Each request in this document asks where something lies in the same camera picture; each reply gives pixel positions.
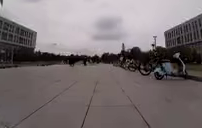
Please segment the overcast sky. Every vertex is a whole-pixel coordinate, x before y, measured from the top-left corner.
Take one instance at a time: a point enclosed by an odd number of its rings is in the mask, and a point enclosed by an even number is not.
[[[37,31],[36,49],[55,53],[148,50],[157,35],[202,13],[202,0],[4,0],[0,15]]]

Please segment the building facade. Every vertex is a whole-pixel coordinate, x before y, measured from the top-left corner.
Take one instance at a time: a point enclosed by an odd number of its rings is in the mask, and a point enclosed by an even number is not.
[[[202,58],[202,14],[167,30],[164,35],[166,48],[189,46]]]
[[[7,60],[21,51],[34,51],[36,38],[35,31],[0,16],[0,54]]]

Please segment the paved plaza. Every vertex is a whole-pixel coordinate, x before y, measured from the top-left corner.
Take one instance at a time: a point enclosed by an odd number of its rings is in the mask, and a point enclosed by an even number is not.
[[[202,83],[112,65],[0,69],[8,128],[202,128]]]

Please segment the street light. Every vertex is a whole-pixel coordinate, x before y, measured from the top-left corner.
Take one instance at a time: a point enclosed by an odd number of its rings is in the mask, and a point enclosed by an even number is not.
[[[153,38],[154,38],[154,47],[156,48],[156,38],[157,38],[157,36],[153,36]]]

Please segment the white scooter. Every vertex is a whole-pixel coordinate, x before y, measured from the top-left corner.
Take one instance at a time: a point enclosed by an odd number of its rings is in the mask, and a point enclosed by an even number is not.
[[[181,60],[180,53],[174,54],[173,57],[178,59],[182,66],[177,63],[171,63],[169,60],[160,61],[160,63],[154,69],[154,75],[157,80],[163,79],[164,76],[183,77],[186,79],[186,65]]]

